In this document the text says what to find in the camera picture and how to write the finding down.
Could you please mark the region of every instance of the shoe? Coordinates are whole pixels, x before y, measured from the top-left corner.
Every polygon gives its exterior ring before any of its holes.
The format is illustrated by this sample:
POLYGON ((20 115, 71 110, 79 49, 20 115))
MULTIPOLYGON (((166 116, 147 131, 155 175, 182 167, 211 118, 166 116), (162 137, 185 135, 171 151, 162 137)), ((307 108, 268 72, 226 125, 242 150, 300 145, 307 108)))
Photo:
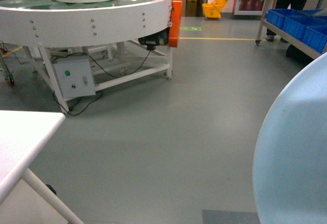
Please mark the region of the shoe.
POLYGON ((266 37, 266 40, 267 40, 267 41, 274 41, 274 36, 272 36, 272 35, 268 35, 268 36, 266 37))
POLYGON ((281 42, 288 43, 288 41, 286 41, 284 38, 281 38, 281 42))

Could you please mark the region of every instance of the floor mat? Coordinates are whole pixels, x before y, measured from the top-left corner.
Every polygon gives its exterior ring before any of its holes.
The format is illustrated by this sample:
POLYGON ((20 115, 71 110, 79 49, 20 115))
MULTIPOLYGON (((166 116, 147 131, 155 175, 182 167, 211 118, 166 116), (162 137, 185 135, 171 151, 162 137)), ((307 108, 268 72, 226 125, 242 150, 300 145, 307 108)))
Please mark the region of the floor mat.
POLYGON ((202 210, 203 224, 260 224, 258 214, 251 212, 202 210))

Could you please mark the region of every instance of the yellow floor line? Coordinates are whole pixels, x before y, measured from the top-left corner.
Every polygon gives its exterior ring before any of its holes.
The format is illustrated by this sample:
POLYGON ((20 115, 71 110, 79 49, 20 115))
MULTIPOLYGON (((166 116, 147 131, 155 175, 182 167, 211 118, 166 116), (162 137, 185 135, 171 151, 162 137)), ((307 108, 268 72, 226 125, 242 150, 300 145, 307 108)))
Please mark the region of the yellow floor line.
POLYGON ((189 40, 232 40, 232 41, 255 41, 255 39, 251 39, 251 38, 180 37, 179 39, 189 39, 189 40))
POLYGON ((4 54, 2 57, 7 57, 8 55, 11 55, 12 53, 15 53, 16 51, 20 50, 22 46, 15 48, 14 50, 8 52, 7 54, 4 54))

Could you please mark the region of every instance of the metal shelf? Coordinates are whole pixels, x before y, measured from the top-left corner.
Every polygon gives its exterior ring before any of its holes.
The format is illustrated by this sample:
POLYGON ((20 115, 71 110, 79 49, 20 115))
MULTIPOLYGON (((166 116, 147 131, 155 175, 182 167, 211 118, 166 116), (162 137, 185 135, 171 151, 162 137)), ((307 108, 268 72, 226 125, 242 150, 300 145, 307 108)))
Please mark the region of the metal shelf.
POLYGON ((268 29, 270 29, 271 31, 273 31, 274 33, 276 33, 277 35, 279 35, 280 37, 284 38, 290 44, 292 44, 295 47, 297 47, 298 49, 300 49, 302 52, 309 55, 311 58, 313 58, 313 59, 318 58, 321 55, 320 53, 318 53, 317 51, 315 51, 314 49, 312 49, 308 45, 304 44, 303 42, 297 40, 293 36, 289 35, 285 31, 283 31, 283 30, 277 28, 276 26, 272 25, 271 23, 267 22, 267 20, 265 18, 266 18, 266 14, 267 14, 267 11, 268 11, 268 5, 271 5, 271 3, 272 3, 272 0, 265 0, 265 4, 264 4, 264 8, 263 8, 264 13, 263 13, 261 23, 260 23, 260 26, 259 26, 259 30, 258 30, 258 34, 257 34, 257 37, 256 37, 256 41, 255 41, 256 44, 258 45, 260 43, 262 28, 263 28, 263 26, 265 26, 268 29))
POLYGON ((278 36, 282 37, 286 41, 288 41, 290 44, 294 45, 296 48, 300 49, 302 52, 309 55, 311 58, 316 59, 321 54, 309 47, 308 45, 304 44, 303 42, 297 40, 293 36, 287 34, 285 31, 281 30, 280 28, 277 28, 276 26, 272 25, 271 23, 267 22, 266 20, 262 21, 262 24, 267 27, 268 29, 272 30, 274 33, 276 33, 278 36))

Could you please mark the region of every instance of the black pants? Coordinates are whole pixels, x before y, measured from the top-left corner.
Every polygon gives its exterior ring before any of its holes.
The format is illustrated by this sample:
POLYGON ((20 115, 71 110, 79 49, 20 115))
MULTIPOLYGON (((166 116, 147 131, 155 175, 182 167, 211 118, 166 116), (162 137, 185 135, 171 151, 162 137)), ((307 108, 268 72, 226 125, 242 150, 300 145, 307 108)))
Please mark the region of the black pants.
MULTIPOLYGON (((302 10, 307 0, 277 0, 276 8, 288 8, 291 4, 291 9, 302 10)), ((276 34, 271 30, 267 29, 267 36, 275 36, 276 34)))

